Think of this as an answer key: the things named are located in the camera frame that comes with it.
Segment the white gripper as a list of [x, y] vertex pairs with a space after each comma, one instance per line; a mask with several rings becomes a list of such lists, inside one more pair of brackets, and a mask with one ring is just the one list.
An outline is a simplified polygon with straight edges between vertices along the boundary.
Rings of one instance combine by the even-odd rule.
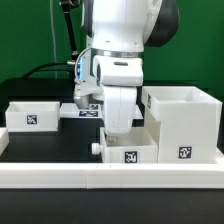
[[143, 84], [142, 59], [95, 56], [93, 74], [103, 92], [106, 141], [115, 144], [114, 136], [125, 136], [132, 127], [137, 88]]

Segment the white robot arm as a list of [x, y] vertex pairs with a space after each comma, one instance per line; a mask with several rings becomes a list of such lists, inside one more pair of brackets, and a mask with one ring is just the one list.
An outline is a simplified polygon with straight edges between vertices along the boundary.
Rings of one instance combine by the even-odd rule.
[[82, 0], [82, 26], [92, 38], [90, 73], [76, 71], [74, 100], [88, 96], [104, 103], [104, 130], [109, 137], [129, 134], [137, 89], [143, 84], [143, 52], [161, 47], [177, 33], [177, 0]]

